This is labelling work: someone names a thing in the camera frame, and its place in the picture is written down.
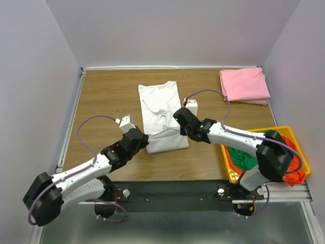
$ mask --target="gray floor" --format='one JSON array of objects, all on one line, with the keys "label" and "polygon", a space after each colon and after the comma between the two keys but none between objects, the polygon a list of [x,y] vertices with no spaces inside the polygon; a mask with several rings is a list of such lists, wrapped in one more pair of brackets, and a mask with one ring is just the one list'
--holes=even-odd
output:
[{"label": "gray floor", "polygon": [[149,212],[129,214],[124,223],[96,220],[93,205],[65,210],[44,228],[41,243],[313,243],[300,203],[269,203],[260,216],[234,212]]}]

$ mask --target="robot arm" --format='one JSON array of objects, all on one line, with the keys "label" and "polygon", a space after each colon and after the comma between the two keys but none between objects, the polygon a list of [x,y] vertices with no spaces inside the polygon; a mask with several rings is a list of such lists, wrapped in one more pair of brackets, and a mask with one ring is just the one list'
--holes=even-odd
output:
[{"label": "robot arm", "polygon": [[[180,125],[182,135],[187,135],[194,141],[225,144],[243,150],[257,158],[258,165],[242,174],[237,182],[247,194],[266,182],[282,181],[294,158],[293,154],[278,144],[257,139],[257,137],[270,138],[285,144],[278,132],[254,133],[231,127],[225,127],[225,130],[221,123],[215,120],[204,119],[200,121],[196,117],[197,110],[196,101],[189,100],[185,107],[174,113],[173,117]],[[239,134],[249,135],[252,138],[235,135],[227,129]]]},{"label": "robot arm", "polygon": [[[107,192],[111,194],[114,191],[106,174],[126,165],[140,149],[148,145],[148,136],[133,125],[130,115],[120,121],[120,128],[124,132],[123,138],[105,147],[97,155],[95,162],[93,158],[71,170],[52,176],[44,172],[36,177],[23,202],[28,210],[34,204],[31,215],[37,225],[50,223],[62,209],[73,204],[100,198]],[[40,193],[49,186],[52,187],[35,202]]]}]

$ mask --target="white baseboard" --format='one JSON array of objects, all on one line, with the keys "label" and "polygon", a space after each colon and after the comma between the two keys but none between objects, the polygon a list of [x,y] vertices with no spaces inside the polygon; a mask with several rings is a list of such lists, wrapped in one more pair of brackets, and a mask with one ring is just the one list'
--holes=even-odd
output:
[{"label": "white baseboard", "polygon": [[172,65],[126,65],[126,66],[103,66],[103,67],[85,67],[83,71],[87,70],[168,70],[168,69],[242,69],[242,68],[254,68],[256,66],[218,66],[218,65],[211,65],[211,66],[172,66]]}]

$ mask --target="green cloth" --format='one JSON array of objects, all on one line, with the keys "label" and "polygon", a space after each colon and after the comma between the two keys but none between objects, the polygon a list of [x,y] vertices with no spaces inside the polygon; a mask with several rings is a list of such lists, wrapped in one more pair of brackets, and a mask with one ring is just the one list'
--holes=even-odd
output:
[{"label": "green cloth", "polygon": [[233,164],[242,171],[251,170],[257,164],[257,158],[244,151],[229,146],[228,152],[230,154],[230,158],[232,159]]}]

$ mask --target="white cloth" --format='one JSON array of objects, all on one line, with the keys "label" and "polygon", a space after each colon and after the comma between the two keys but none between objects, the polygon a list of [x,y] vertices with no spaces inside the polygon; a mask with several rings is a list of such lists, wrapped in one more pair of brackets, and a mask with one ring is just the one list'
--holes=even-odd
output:
[{"label": "white cloth", "polygon": [[149,136],[149,154],[188,147],[186,136],[173,114],[181,108],[177,84],[168,81],[163,85],[139,85],[144,133]]}]

